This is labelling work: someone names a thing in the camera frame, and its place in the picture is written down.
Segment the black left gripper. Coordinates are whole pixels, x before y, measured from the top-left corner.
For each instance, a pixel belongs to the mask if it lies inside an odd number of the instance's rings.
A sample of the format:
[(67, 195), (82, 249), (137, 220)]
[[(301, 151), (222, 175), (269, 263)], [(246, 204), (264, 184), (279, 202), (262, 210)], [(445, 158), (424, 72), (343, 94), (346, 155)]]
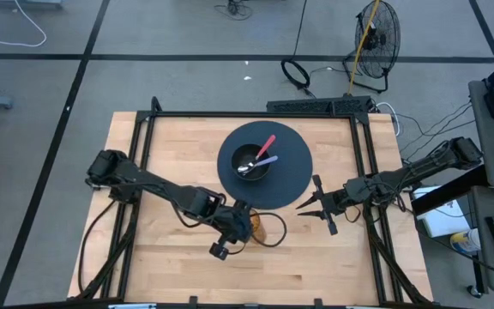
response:
[(233, 206), (220, 206), (209, 220), (210, 226), (220, 233), (216, 243), (213, 243), (209, 253), (214, 257), (225, 260), (228, 255), (235, 255), (242, 251), (229, 252), (226, 243), (241, 242), (246, 245), (253, 227), (250, 221), (250, 205), (243, 201), (236, 201)]

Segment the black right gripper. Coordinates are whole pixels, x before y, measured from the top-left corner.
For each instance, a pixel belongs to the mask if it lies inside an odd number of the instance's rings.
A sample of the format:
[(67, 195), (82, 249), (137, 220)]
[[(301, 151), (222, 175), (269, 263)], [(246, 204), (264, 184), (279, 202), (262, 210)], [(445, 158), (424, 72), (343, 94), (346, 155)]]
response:
[(338, 202), (338, 196), (340, 195), (339, 193), (325, 193), (323, 191), (322, 181), (319, 175), (313, 175), (312, 181), (316, 187), (316, 190), (313, 192), (313, 195), (306, 202), (301, 203), (297, 209), (302, 209), (315, 202), (319, 202), (322, 209), (299, 213), (299, 215), (314, 216), (327, 222), (330, 234), (336, 235), (338, 233), (338, 229), (334, 223), (333, 216), (343, 214), (346, 211), (346, 206), (340, 205)]

